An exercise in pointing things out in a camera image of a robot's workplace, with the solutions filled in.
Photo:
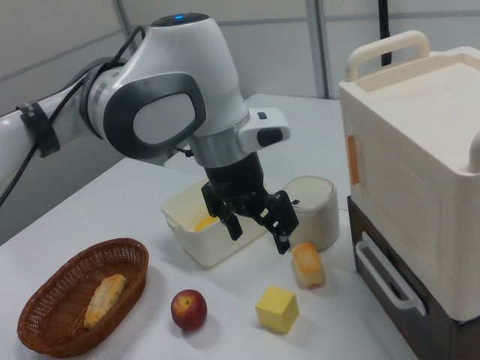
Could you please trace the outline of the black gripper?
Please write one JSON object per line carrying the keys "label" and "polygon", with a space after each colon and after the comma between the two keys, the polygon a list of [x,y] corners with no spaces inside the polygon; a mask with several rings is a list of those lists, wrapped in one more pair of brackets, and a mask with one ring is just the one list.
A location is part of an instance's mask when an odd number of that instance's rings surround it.
{"label": "black gripper", "polygon": [[236,214],[256,218],[273,236],[277,252],[290,249],[290,236],[299,225],[285,190],[268,193],[263,186],[263,168],[256,152],[228,166],[205,168],[208,182],[201,187],[208,213],[227,228],[237,241],[242,228]]}

